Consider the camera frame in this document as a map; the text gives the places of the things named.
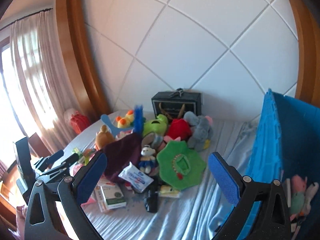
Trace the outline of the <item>person's left hand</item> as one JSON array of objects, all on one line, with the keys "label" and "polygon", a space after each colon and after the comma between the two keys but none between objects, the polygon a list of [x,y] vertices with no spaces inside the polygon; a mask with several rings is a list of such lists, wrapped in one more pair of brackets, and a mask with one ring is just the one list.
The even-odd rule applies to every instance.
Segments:
[{"label": "person's left hand", "polygon": [[17,225],[17,233],[20,236],[20,239],[24,238],[25,219],[27,216],[27,209],[28,209],[27,205],[16,207],[16,225]]}]

